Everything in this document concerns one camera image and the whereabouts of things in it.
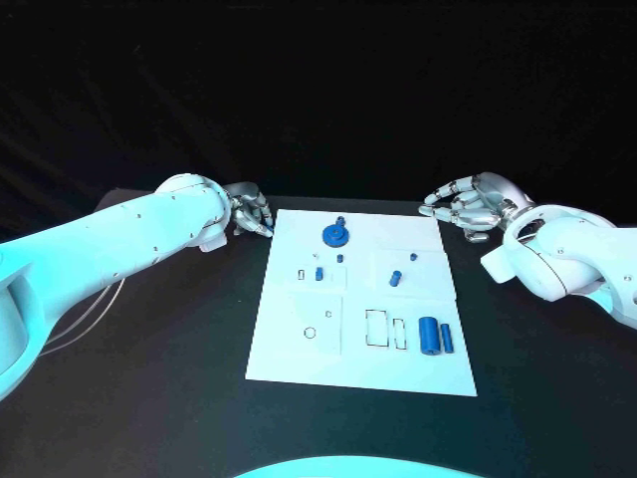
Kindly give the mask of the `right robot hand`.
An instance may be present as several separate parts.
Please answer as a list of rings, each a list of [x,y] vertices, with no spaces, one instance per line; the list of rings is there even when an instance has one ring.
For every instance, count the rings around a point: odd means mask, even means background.
[[[437,188],[418,212],[456,225],[466,240],[476,244],[488,241],[492,229],[505,230],[519,215],[535,207],[537,203],[509,179],[483,172]]]

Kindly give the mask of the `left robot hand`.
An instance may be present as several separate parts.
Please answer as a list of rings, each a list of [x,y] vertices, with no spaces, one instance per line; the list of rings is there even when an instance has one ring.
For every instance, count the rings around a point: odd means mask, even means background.
[[[227,184],[231,205],[231,220],[234,221],[234,235],[246,232],[270,238],[273,236],[274,220],[267,198],[253,182]]]

